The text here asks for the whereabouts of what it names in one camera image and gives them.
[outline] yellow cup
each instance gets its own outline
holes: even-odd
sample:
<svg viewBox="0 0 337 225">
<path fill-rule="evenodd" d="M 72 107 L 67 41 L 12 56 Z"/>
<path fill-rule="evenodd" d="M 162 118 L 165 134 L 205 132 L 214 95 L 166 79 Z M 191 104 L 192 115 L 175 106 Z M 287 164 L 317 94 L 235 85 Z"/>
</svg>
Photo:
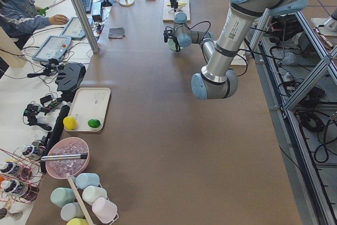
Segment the yellow cup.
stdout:
<svg viewBox="0 0 337 225">
<path fill-rule="evenodd" d="M 67 225 L 89 225 L 89 223 L 85 219 L 73 218 L 67 223 Z"/>
</svg>

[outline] wooden handle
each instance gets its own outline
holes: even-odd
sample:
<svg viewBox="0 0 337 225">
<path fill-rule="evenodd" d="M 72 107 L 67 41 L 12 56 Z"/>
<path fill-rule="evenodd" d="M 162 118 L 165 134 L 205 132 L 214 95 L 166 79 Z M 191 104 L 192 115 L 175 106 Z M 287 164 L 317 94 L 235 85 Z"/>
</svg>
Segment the wooden handle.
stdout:
<svg viewBox="0 0 337 225">
<path fill-rule="evenodd" d="M 71 175 L 69 173 L 67 173 L 66 177 L 67 177 L 67 180 L 70 184 L 70 187 L 72 188 L 72 190 L 75 194 L 75 197 L 78 201 L 78 204 L 80 204 L 80 207 L 82 209 L 82 212 L 84 213 L 84 217 L 85 217 L 86 221 L 88 222 L 89 225 L 94 225 L 94 222 L 91 219 L 90 214 L 89 214 L 88 210 L 86 209 L 86 207 L 84 205 L 84 202 L 83 202 L 83 200 L 82 200 L 82 198 L 81 198 L 81 196 L 80 196 L 80 194 L 79 194 L 79 192 L 76 188 L 76 185 L 75 185 L 74 181 L 72 180 Z"/>
</svg>

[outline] cup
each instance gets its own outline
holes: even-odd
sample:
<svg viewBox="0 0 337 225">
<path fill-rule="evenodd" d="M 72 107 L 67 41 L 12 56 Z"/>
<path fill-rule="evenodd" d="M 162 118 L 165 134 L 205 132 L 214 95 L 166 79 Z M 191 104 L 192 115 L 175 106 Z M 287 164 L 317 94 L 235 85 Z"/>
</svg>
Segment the cup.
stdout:
<svg viewBox="0 0 337 225">
<path fill-rule="evenodd" d="M 67 225 L 89 225 L 89 223 L 85 219 L 74 218 L 71 219 Z"/>
<path fill-rule="evenodd" d="M 75 200 L 75 194 L 70 188 L 59 187 L 56 188 L 51 194 L 51 201 L 58 207 L 62 208 L 68 203 Z"/>
<path fill-rule="evenodd" d="M 83 218 L 84 214 L 78 202 L 68 203 L 61 210 L 61 218 L 70 221 L 73 218 Z"/>
<path fill-rule="evenodd" d="M 100 184 L 100 176 L 98 176 L 96 173 L 81 173 L 76 177 L 75 184 L 82 190 L 84 190 L 89 185 L 98 187 Z"/>
<path fill-rule="evenodd" d="M 82 198 L 85 202 L 92 205 L 94 201 L 98 198 L 107 198 L 107 193 L 104 188 L 94 187 L 92 185 L 86 187 L 82 193 Z"/>
<path fill-rule="evenodd" d="M 116 204 L 102 197 L 94 201 L 92 210 L 102 223 L 109 223 L 113 221 L 117 215 Z"/>
</svg>

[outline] blue hoodie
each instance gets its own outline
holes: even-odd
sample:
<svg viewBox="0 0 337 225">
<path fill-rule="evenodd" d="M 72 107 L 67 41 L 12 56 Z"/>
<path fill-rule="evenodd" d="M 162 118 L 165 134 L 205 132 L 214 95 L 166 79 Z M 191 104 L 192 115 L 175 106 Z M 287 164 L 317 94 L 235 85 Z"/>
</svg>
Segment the blue hoodie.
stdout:
<svg viewBox="0 0 337 225">
<path fill-rule="evenodd" d="M 9 0 L 0 9 L 0 26 L 11 38 L 33 34 L 38 29 L 50 25 L 49 18 L 38 14 L 34 0 Z"/>
</svg>

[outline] blue cup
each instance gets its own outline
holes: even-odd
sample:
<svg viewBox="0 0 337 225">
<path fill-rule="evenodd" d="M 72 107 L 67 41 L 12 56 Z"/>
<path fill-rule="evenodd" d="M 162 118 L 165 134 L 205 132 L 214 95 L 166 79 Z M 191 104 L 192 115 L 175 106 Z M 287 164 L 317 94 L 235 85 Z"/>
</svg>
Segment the blue cup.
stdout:
<svg viewBox="0 0 337 225">
<path fill-rule="evenodd" d="M 75 184 L 82 190 L 90 185 L 98 187 L 100 184 L 100 176 L 96 173 L 81 173 L 76 177 Z"/>
<path fill-rule="evenodd" d="M 62 208 L 75 201 L 75 194 L 70 188 L 56 188 L 51 194 L 51 202 Z"/>
</svg>

